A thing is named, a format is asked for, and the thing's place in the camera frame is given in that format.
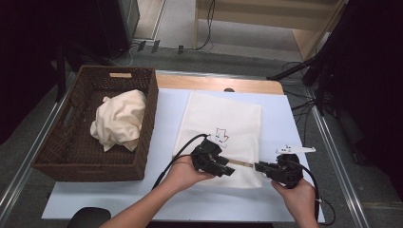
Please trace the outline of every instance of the cable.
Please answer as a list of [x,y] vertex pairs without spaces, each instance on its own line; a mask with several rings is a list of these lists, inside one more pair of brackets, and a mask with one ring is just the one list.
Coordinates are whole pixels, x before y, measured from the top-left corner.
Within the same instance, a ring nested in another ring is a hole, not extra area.
[[303,146],[303,147],[305,147],[306,124],[308,123],[308,116],[309,116],[309,113],[311,113],[312,108],[314,108],[314,105],[312,105],[312,106],[309,108],[309,110],[307,111],[306,116],[305,116],[305,123],[304,123],[304,126],[303,126],[303,137],[302,137],[302,139],[303,139],[303,140],[302,140],[302,146]]
[[315,104],[315,99],[313,99],[312,101],[308,101],[308,102],[305,102],[304,104],[300,104],[300,105],[298,105],[298,106],[294,106],[294,107],[291,107],[291,110],[292,111],[295,111],[295,110],[298,110],[298,109],[300,109],[300,108],[302,108],[302,107],[304,107],[304,106],[306,106],[306,105],[314,105]]
[[214,47],[214,45],[213,44],[211,44],[212,45],[212,47],[210,48],[210,49],[208,49],[208,50],[196,50],[196,49],[193,49],[193,48],[183,48],[183,49],[179,49],[179,48],[175,48],[175,47],[158,47],[159,49],[170,49],[170,50],[190,50],[190,51],[201,51],[201,52],[206,52],[206,53],[210,53],[209,52],[209,50],[211,50],[213,47]]
[[[281,72],[284,72],[285,66],[290,65],[290,64],[303,64],[303,63],[302,63],[302,62],[297,62],[297,61],[292,61],[292,62],[285,63],[285,64],[282,65],[282,67],[281,67]],[[299,71],[299,73],[301,74],[301,76],[303,76],[302,69]]]
[[285,90],[285,89],[283,89],[283,91],[284,91],[285,93],[289,93],[289,94],[294,95],[294,96],[296,96],[296,97],[300,97],[300,98],[307,98],[307,99],[314,100],[314,98],[312,98],[312,97],[308,97],[308,96],[304,96],[304,95],[296,94],[296,93],[294,93],[294,92],[290,92],[290,91]]
[[293,116],[303,116],[303,115],[305,115],[305,114],[308,114],[308,112],[303,112],[303,113],[299,113],[299,114],[294,114]]
[[200,50],[200,49],[204,48],[208,44],[208,42],[210,41],[210,38],[211,38],[211,23],[213,22],[215,8],[216,8],[216,0],[213,0],[213,1],[211,1],[210,8],[208,9],[208,13],[207,13],[207,26],[208,26],[207,39],[205,40],[204,44],[201,47],[197,47],[197,48],[195,48],[195,50]]
[[324,201],[326,204],[328,204],[329,205],[329,207],[330,207],[330,209],[332,210],[332,212],[333,212],[333,219],[330,221],[330,222],[321,222],[320,223],[320,225],[324,225],[324,226],[329,226],[329,225],[332,225],[333,223],[335,223],[335,221],[336,221],[336,211],[335,211],[335,208],[333,207],[333,205],[328,201],[328,200],[326,200],[326,199],[321,199],[322,201]]
[[171,162],[166,166],[166,168],[164,169],[164,171],[163,171],[163,172],[160,174],[160,176],[157,178],[157,180],[155,181],[154,186],[152,187],[152,189],[156,188],[156,187],[158,186],[158,184],[160,184],[161,180],[162,180],[163,177],[165,176],[166,171],[168,171],[168,169],[172,166],[172,164],[173,164],[177,159],[179,159],[179,158],[181,158],[181,157],[184,157],[184,156],[190,156],[190,155],[183,155],[183,156],[180,156],[180,155],[181,155],[181,153],[183,152],[183,150],[184,150],[189,144],[191,144],[193,141],[195,141],[197,138],[200,138],[200,137],[205,137],[205,138],[206,138],[207,135],[206,135],[206,134],[197,135],[197,136],[193,137],[189,142],[187,142],[187,143],[182,147],[182,149],[174,156],[174,158],[171,160]]
[[131,50],[132,50],[133,48],[137,47],[137,46],[138,46],[137,44],[132,45],[132,46],[130,47],[130,49],[128,50],[127,53],[128,53],[128,55],[130,56],[130,62],[129,62],[127,65],[119,65],[119,64],[115,63],[112,59],[109,59],[109,61],[110,61],[112,64],[114,64],[115,66],[118,66],[118,67],[129,67],[129,66],[133,63],[133,56],[131,55]]
[[309,105],[306,105],[306,106],[301,110],[301,112],[299,113],[299,118],[298,118],[298,120],[296,121],[296,124],[298,124],[298,122],[301,120],[303,111],[305,111],[306,108],[310,108],[310,109],[309,109],[309,111],[310,111],[313,106],[315,106],[315,104],[309,104]]

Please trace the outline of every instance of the table surface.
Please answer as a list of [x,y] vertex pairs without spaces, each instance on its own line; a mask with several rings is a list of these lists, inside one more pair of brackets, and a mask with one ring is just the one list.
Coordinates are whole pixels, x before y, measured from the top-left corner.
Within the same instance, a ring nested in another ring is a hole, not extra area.
[[[284,146],[287,142],[292,142],[292,144],[296,145],[300,144],[299,135],[287,98],[285,96],[271,96],[272,94],[283,94],[280,83],[175,74],[157,74],[157,81],[161,96],[159,96],[159,107],[157,108],[156,123],[151,139],[148,163],[145,169],[145,179],[135,182],[114,182],[112,184],[57,182],[49,198],[43,219],[68,219],[70,218],[70,214],[78,210],[77,208],[84,206],[103,207],[104,205],[104,208],[107,208],[114,215],[145,195],[149,191],[150,186],[152,186],[153,181],[158,177],[159,172],[161,172],[159,167],[161,168],[161,166],[169,162],[171,154],[167,157],[162,155],[161,148],[163,147],[164,150],[172,151],[170,147],[173,146],[176,135],[171,134],[171,132],[178,132],[179,129],[176,128],[179,128],[179,123],[182,119],[181,110],[185,108],[188,93],[194,89],[199,91],[210,90],[205,92],[262,105],[262,115],[265,118],[262,122],[260,135],[260,151],[264,151],[264,153],[259,155],[260,159],[267,162],[274,161],[276,158],[276,148]],[[219,92],[227,87],[231,87],[237,92]],[[174,105],[169,102],[172,99],[176,101],[175,105],[179,107],[172,107]],[[173,113],[170,117],[164,117],[167,112],[174,112],[176,109],[178,109],[178,112]],[[302,164],[307,166],[304,155],[300,155],[299,159]],[[266,187],[249,189],[247,191],[194,186],[170,200],[154,219],[292,221],[293,219],[286,210],[282,198],[278,193],[274,190],[268,191],[266,189],[268,186],[270,187],[269,179],[264,179],[263,184]],[[60,208],[58,205],[61,204],[70,204],[70,206],[66,206],[60,210],[56,209]],[[211,208],[211,210],[202,213],[202,215],[201,213],[196,213],[200,208],[205,207]]]

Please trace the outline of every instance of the brown woven basket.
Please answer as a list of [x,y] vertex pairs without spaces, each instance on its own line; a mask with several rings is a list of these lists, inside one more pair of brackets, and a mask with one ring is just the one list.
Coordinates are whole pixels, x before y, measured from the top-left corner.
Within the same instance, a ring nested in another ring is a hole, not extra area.
[[[130,78],[111,77],[111,73]],[[104,96],[139,89],[146,98],[140,139],[134,152],[122,145],[104,148],[89,129]],[[31,166],[56,181],[137,181],[144,178],[154,129],[158,86],[153,68],[82,66],[56,123]]]

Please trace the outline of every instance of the human hand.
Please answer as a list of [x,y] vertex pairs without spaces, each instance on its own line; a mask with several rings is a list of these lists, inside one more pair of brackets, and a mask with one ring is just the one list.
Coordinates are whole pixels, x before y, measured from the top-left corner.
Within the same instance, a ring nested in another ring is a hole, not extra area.
[[161,184],[178,193],[199,181],[205,181],[214,177],[214,175],[197,171],[193,166],[192,158],[185,156],[177,159],[172,164]]
[[299,227],[317,227],[315,219],[315,189],[305,179],[301,179],[293,189],[272,180],[273,187],[284,198],[285,206]]

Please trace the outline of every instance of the white table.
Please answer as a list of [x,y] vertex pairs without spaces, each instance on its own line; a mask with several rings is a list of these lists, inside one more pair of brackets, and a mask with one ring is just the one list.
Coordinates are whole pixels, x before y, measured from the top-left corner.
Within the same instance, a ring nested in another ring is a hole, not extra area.
[[[190,90],[160,88],[155,128],[141,181],[72,183],[57,182],[43,219],[70,219],[88,206],[109,210],[112,216],[151,190],[169,163]],[[276,162],[276,150],[285,144],[301,145],[286,96],[200,91],[241,102],[262,105],[259,158]],[[300,163],[308,166],[305,156]],[[282,198],[265,179],[263,188],[230,189],[196,184],[171,199],[155,220],[171,221],[293,221]],[[319,221],[324,221],[322,212]]]

